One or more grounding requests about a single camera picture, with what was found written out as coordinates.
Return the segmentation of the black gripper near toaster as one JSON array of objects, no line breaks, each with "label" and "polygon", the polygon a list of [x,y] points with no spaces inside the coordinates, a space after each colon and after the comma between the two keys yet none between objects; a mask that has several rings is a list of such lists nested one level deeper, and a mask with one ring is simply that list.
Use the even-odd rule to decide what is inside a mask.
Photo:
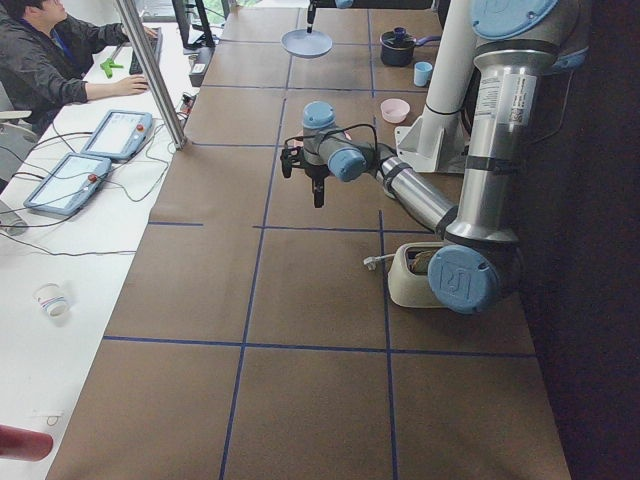
[{"label": "black gripper near toaster", "polygon": [[[311,34],[316,16],[316,1],[310,0],[306,15],[306,32]],[[303,146],[289,146],[285,143],[280,153],[281,171],[283,177],[288,179],[294,169],[302,169],[312,181],[314,193],[314,207],[323,207],[323,192],[325,179],[328,177],[328,167],[323,163],[312,163],[307,157]]]}]

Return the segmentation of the silver blue robot arm near toaster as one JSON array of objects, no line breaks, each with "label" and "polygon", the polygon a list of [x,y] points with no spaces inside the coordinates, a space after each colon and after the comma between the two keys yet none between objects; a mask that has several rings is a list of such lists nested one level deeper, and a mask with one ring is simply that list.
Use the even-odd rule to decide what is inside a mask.
[{"label": "silver blue robot arm near toaster", "polygon": [[305,172],[316,207],[328,177],[368,174],[435,235],[396,250],[388,273],[395,304],[474,314],[517,289],[523,266],[505,216],[510,184],[542,80],[583,63],[590,20],[587,1],[451,2],[424,109],[390,146],[351,140],[326,102],[305,106],[280,160],[284,175]]}]

